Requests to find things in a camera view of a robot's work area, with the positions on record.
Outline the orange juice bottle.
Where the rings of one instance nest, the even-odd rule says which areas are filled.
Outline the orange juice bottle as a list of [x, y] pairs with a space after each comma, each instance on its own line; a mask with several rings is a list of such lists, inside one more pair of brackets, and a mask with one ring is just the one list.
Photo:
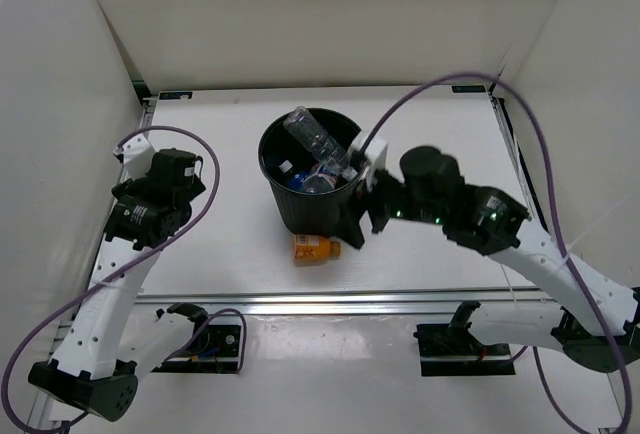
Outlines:
[[296, 265], [321, 264], [337, 260], [342, 254], [339, 241], [318, 235], [296, 234], [293, 241], [293, 262]]

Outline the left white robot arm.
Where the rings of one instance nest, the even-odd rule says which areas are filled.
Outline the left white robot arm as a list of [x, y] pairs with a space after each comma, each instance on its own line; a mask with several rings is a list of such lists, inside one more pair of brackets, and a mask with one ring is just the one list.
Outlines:
[[50, 360], [31, 367], [30, 384], [61, 403], [115, 422], [129, 409], [139, 382], [168, 354], [179, 347], [188, 354], [206, 349], [207, 326], [171, 310], [133, 341], [121, 342], [144, 279], [160, 256], [158, 246], [187, 224], [192, 201], [205, 190], [195, 172], [200, 160], [187, 151], [162, 149], [138, 175], [113, 187], [115, 204], [91, 293]]

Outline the clear bottle blue label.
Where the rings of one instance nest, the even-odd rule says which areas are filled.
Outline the clear bottle blue label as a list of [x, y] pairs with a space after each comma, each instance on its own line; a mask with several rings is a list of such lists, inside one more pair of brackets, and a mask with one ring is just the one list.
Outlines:
[[284, 160], [279, 166], [283, 184], [290, 190], [300, 191], [306, 180], [308, 173], [304, 170], [297, 170], [289, 160]]

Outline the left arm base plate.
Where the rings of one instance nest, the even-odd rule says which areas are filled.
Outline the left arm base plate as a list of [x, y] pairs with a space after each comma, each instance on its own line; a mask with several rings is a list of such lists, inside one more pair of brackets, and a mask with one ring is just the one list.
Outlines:
[[237, 374], [243, 335], [240, 321], [210, 324], [194, 347], [186, 354], [165, 361], [154, 373]]

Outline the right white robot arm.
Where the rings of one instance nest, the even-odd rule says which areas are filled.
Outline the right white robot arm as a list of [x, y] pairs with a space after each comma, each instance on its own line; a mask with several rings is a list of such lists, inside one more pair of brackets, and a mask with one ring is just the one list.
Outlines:
[[387, 145], [356, 140], [350, 163], [363, 171], [354, 211], [373, 233], [389, 220], [432, 224], [445, 237], [519, 273], [554, 300], [552, 306], [492, 308], [462, 302], [446, 324], [415, 334], [427, 357], [480, 357], [498, 344], [561, 352], [575, 363], [611, 373], [639, 358], [639, 292], [607, 278], [560, 248], [527, 208], [504, 191], [469, 184], [457, 160], [432, 146], [400, 159], [398, 180], [385, 166]]

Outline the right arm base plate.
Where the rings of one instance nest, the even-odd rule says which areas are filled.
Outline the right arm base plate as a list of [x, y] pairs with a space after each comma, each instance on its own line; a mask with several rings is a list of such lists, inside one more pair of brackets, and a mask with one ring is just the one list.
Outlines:
[[448, 323], [418, 324], [413, 337], [418, 342], [422, 377], [485, 377], [515, 374], [508, 344], [485, 345], [470, 333], [471, 315], [478, 301], [462, 302]]

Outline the clear water bottle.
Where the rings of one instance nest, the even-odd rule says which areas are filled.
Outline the clear water bottle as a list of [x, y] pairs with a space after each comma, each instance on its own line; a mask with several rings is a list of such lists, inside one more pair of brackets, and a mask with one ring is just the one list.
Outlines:
[[283, 126], [314, 159], [332, 174], [351, 181], [357, 171], [351, 166], [347, 151], [304, 106], [298, 106], [283, 121]]

